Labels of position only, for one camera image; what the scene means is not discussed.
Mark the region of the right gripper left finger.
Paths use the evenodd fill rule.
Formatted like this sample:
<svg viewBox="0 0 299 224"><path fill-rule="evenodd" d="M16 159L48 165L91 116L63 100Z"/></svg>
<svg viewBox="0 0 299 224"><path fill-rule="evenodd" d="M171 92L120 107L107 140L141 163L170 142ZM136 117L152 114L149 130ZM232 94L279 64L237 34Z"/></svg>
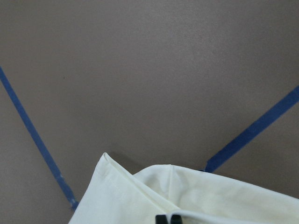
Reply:
<svg viewBox="0 0 299 224"><path fill-rule="evenodd" d="M155 216L155 224L168 224L166 215L156 215Z"/></svg>

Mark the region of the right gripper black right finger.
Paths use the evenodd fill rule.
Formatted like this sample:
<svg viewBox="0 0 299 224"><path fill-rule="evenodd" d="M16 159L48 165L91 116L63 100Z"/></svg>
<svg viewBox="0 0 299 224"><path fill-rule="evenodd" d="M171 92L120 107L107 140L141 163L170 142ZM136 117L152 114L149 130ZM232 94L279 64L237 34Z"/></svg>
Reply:
<svg viewBox="0 0 299 224"><path fill-rule="evenodd" d="M177 214L172 215L170 224L182 224L182 217Z"/></svg>

